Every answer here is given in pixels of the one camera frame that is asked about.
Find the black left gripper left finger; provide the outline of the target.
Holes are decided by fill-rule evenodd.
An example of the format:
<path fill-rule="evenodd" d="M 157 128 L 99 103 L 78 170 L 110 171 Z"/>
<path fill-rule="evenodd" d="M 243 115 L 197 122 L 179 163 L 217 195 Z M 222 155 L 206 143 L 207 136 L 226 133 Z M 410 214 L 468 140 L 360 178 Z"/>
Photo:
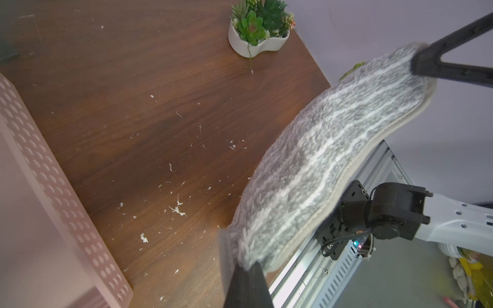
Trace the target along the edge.
<path fill-rule="evenodd" d="M 255 263 L 249 270 L 236 265 L 225 297 L 224 308 L 273 308 L 263 269 Z"/>

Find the grey striped square dishcloth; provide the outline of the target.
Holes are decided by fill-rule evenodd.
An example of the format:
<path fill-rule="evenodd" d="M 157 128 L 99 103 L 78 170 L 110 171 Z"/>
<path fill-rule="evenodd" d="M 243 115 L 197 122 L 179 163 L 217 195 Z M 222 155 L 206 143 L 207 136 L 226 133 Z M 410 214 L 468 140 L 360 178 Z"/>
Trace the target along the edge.
<path fill-rule="evenodd" d="M 371 151 L 430 103 L 435 78 L 414 75 L 411 43 L 366 63 L 299 112 L 264 154 L 232 223 L 220 232 L 222 273 L 278 270 L 330 215 Z"/>

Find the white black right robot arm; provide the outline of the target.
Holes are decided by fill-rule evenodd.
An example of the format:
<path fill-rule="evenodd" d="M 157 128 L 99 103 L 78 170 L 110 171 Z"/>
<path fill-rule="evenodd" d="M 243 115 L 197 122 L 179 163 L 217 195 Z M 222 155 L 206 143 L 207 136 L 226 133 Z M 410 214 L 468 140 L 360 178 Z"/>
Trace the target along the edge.
<path fill-rule="evenodd" d="M 441 57 L 492 30 L 492 14 L 434 42 L 413 56 L 415 76 L 492 86 L 492 69 L 443 62 Z M 492 209 L 467 204 L 423 187 L 380 184 L 369 196 L 346 193 L 335 214 L 347 239 L 415 238 L 492 255 Z"/>

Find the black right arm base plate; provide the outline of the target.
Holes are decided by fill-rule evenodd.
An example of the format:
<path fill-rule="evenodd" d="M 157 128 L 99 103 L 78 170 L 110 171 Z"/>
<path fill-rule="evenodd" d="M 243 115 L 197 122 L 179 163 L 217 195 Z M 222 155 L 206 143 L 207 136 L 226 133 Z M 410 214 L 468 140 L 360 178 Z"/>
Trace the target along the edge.
<path fill-rule="evenodd" d="M 335 210 L 315 232 L 320 253 L 336 261 L 349 241 L 370 235 L 368 213 L 371 198 L 360 181 L 352 181 Z"/>

